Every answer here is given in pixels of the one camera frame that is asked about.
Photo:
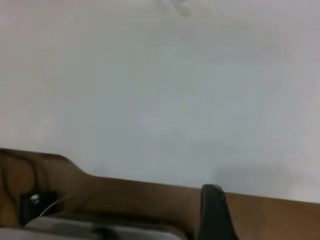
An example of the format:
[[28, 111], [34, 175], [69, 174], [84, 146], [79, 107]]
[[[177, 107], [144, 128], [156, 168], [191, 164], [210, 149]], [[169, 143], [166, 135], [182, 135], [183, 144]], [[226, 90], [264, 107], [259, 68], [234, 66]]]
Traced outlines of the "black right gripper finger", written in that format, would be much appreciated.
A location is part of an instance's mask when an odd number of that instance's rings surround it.
[[201, 188], [200, 222], [197, 240], [238, 240], [225, 192], [218, 185]]

